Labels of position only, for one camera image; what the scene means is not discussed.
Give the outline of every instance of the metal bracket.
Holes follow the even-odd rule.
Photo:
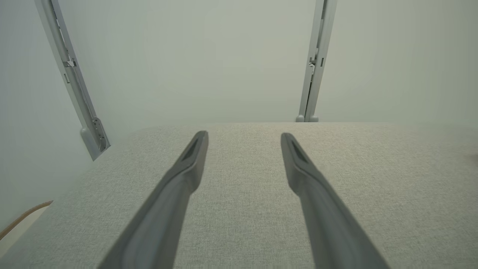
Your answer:
[[[95,160],[109,147],[109,142],[88,94],[80,64],[75,56],[66,23],[61,13],[60,4],[58,0],[37,1],[40,17],[44,14],[46,18],[43,26],[46,32],[51,33],[50,45],[53,53],[58,55],[58,57],[55,57],[58,58],[58,67],[65,77],[66,88],[83,127],[80,132],[81,136],[91,158]]]
[[[318,117],[314,115],[315,106],[317,105],[317,98],[319,94],[320,83],[324,73],[324,67],[327,61],[327,51],[330,43],[330,36],[332,33],[332,26],[334,23],[335,11],[337,8],[337,0],[324,1],[324,9],[322,12],[322,23],[320,26],[320,33],[317,40],[318,49],[315,55],[315,68],[312,75],[312,83],[305,105],[305,122],[317,122]]]
[[[324,9],[324,2],[326,0],[315,0],[314,20],[312,22],[312,31],[309,43],[309,51],[307,53],[307,59],[305,60],[306,68],[304,75],[304,84],[302,86],[302,96],[299,106],[299,115],[296,117],[296,122],[308,122],[308,118],[305,117],[307,112],[307,102],[310,95],[310,85],[312,81],[313,73],[315,72],[315,62],[317,59],[317,40],[320,35],[320,29],[322,25],[322,13]]]
[[[99,151],[103,152],[109,147],[108,139],[106,138],[105,129],[98,117],[93,117],[93,125],[99,138]]]

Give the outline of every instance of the light gray fabric cushion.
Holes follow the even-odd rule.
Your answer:
[[[156,127],[113,145],[0,261],[96,266],[192,136],[209,132],[175,266],[313,267],[280,134],[292,133],[394,268],[478,267],[478,130],[378,123]]]

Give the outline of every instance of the gray metal frame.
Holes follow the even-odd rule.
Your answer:
[[[304,122],[305,110],[307,107],[307,99],[309,97],[310,83],[314,67],[310,64],[315,61],[315,48],[317,47],[317,40],[319,38],[322,10],[324,8],[324,0],[317,0],[315,3],[314,21],[312,22],[312,33],[310,37],[309,53],[307,54],[304,86],[302,88],[302,98],[300,102],[299,115],[296,117],[296,122]]]
[[[58,0],[35,0],[53,55],[83,126],[81,137],[95,160],[110,145],[81,74]]]
[[[305,71],[299,115],[295,119],[296,122],[318,122],[318,117],[314,115],[314,112],[324,73],[336,8],[337,0],[317,0],[315,5],[307,69]]]
[[[335,11],[337,9],[337,0],[327,0],[324,7],[324,19],[321,27],[321,34],[319,36],[317,47],[317,63],[312,76],[312,83],[310,85],[309,98],[307,99],[307,108],[305,110],[304,120],[306,122],[318,122],[318,117],[314,115],[315,106],[317,105],[317,98],[319,96],[320,83],[322,82],[322,75],[324,74],[324,67],[327,60],[328,46],[330,43],[330,35],[332,33],[332,26],[334,24]]]

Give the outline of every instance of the white wall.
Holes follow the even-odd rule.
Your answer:
[[[315,115],[478,125],[478,1],[339,0]]]
[[[59,0],[110,143],[160,124],[293,122],[315,0]]]
[[[0,230],[92,163],[32,0],[0,1]]]

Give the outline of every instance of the wooden edge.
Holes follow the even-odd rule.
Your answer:
[[[8,225],[7,228],[5,228],[2,232],[0,232],[0,240],[2,240],[2,238],[4,238],[13,228],[15,228],[15,226],[17,226],[20,222],[22,222],[22,220],[24,220],[28,215],[39,210],[40,208],[49,206],[52,203],[53,201],[44,202],[27,210],[18,219],[16,219],[14,222]]]

